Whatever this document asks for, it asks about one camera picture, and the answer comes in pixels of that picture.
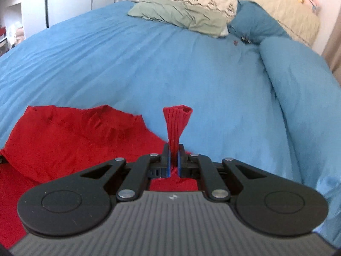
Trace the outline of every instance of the blue fitted sheet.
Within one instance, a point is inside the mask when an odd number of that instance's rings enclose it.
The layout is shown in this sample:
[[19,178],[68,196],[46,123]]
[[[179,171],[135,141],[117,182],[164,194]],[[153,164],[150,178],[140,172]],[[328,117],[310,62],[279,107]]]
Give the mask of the blue fitted sheet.
[[132,6],[67,20],[0,58],[0,147],[28,105],[108,104],[142,114],[167,140],[162,108],[184,104],[193,108],[180,139],[187,150],[302,182],[259,47],[129,17]]

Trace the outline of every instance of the white wall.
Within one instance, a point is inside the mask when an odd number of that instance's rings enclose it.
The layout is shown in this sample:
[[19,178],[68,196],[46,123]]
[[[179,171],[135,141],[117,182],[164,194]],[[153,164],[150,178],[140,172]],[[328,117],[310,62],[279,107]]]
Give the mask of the white wall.
[[331,32],[333,31],[336,19],[341,9],[341,0],[319,0],[321,11],[319,18],[321,20],[321,28],[318,37],[314,43],[313,49],[321,54],[326,46]]

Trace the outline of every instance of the red sweater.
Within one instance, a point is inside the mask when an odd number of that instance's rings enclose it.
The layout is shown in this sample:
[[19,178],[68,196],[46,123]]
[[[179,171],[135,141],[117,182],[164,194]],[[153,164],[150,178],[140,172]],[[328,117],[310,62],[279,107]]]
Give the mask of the red sweater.
[[[172,162],[179,137],[192,109],[164,108]],[[93,109],[28,107],[0,150],[9,164],[0,165],[0,243],[6,248],[25,235],[16,205],[30,188],[116,157],[127,162],[141,155],[162,153],[165,142],[150,132],[142,116],[101,106]],[[195,180],[153,180],[153,191],[195,191]]]

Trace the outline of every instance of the beige curtain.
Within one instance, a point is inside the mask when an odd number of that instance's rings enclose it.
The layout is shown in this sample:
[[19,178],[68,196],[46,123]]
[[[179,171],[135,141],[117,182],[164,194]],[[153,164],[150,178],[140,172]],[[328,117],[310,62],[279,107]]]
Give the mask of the beige curtain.
[[341,11],[322,56],[341,85]]

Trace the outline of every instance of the white logo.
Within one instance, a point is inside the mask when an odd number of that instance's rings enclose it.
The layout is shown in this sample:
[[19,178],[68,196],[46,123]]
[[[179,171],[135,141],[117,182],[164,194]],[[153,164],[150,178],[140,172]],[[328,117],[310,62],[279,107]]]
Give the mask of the white logo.
[[169,199],[172,199],[173,201],[177,198],[179,198],[176,194],[172,194],[170,196],[168,196]]

